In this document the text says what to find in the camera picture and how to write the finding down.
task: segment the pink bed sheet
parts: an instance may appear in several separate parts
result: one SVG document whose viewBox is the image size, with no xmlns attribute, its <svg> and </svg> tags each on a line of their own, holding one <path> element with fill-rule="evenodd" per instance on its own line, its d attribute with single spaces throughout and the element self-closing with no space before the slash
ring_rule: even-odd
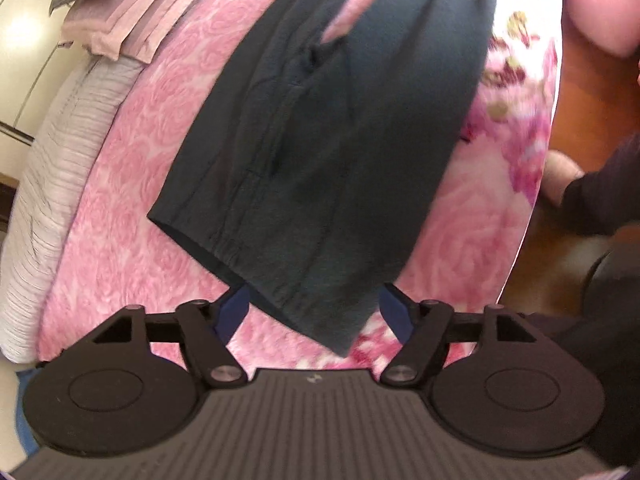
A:
<svg viewBox="0 0 640 480">
<path fill-rule="evenodd" d="M 272 1 L 200 0 L 138 79 L 71 227 L 44 309 L 41 359 L 125 304 L 165 312 L 226 290 L 146 213 L 225 61 Z M 370 1 L 349 0 L 328 34 L 347 30 Z M 476 312 L 497 301 L 511 270 L 538 192 L 556 92 L 560 9 L 549 14 L 542 1 L 498 0 L 486 69 L 462 140 L 398 279 L 417 300 L 438 298 Z M 399 343 L 376 313 L 341 359 L 252 307 L 230 349 L 249 372 L 370 367 L 377 373 Z M 180 360 L 175 346 L 154 351 Z M 456 347 L 452 357 L 462 352 Z"/>
</svg>

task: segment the bed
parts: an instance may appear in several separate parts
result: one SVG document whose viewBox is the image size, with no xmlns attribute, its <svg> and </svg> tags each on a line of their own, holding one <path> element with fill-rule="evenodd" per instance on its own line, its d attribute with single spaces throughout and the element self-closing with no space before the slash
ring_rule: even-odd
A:
<svg viewBox="0 0 640 480">
<path fill-rule="evenodd" d="M 31 153 L 2 250 L 0 349 L 7 358 L 50 360 L 126 304 L 165 312 L 226 291 L 146 213 L 226 59 L 272 1 L 196 0 L 148 66 L 94 57 L 92 68 L 70 76 L 43 126 L 49 133 L 38 136 Z M 348 30 L 371 1 L 348 0 L 327 36 Z M 412 298 L 437 298 L 468 312 L 498 301 L 542 177 L 558 94 L 561 7 L 562 0 L 498 0 L 482 81 L 396 283 Z M 78 83 L 96 66 L 105 79 L 116 66 L 122 72 L 122 63 L 127 80 L 110 97 L 113 123 L 84 144 L 76 164 L 78 142 L 86 139 L 69 136 L 68 124 L 55 122 L 54 114 L 69 99 L 102 91 L 97 79 L 91 89 Z M 74 127 L 82 129 L 82 122 Z M 61 170 L 60 161 L 71 159 L 73 169 L 62 164 Z M 60 182 L 70 175 L 74 185 L 61 194 Z M 340 358 L 251 307 L 229 348 L 249 372 L 369 367 L 379 373 L 399 343 L 376 313 Z M 466 350 L 455 347 L 450 359 Z M 154 352 L 180 362 L 175 346 Z"/>
</svg>

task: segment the wooden floor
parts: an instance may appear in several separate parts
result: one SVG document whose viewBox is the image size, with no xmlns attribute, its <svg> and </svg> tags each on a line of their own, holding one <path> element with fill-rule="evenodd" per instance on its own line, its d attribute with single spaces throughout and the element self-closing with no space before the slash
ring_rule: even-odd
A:
<svg viewBox="0 0 640 480">
<path fill-rule="evenodd" d="M 638 58 L 608 56 L 568 19 L 562 30 L 564 58 L 551 147 L 585 170 L 597 170 L 623 137 L 640 131 Z M 565 231 L 540 199 L 500 302 L 521 312 L 577 313 L 582 280 L 609 243 Z"/>
</svg>

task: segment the person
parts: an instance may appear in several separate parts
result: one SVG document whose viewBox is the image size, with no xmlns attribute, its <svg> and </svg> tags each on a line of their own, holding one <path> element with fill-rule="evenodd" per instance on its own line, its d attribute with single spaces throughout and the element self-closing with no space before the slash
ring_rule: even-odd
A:
<svg viewBox="0 0 640 480">
<path fill-rule="evenodd" d="M 541 191 L 578 234 L 612 235 L 640 223 L 640 132 L 591 173 L 550 151 Z M 596 262 L 581 317 L 569 325 L 552 338 L 599 378 L 607 399 L 588 444 L 611 465 L 632 466 L 640 462 L 640 242 L 615 243 Z"/>
</svg>

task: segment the pink folded cloth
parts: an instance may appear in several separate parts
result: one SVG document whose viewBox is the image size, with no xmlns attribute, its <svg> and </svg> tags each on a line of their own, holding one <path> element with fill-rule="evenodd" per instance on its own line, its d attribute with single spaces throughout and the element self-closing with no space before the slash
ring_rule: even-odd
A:
<svg viewBox="0 0 640 480">
<path fill-rule="evenodd" d="M 79 41 L 117 60 L 120 47 L 155 0 L 79 0 L 62 25 L 62 42 Z"/>
<path fill-rule="evenodd" d="M 120 53 L 144 63 L 151 63 L 160 43 L 194 0 L 155 0 L 142 16 Z"/>
</svg>

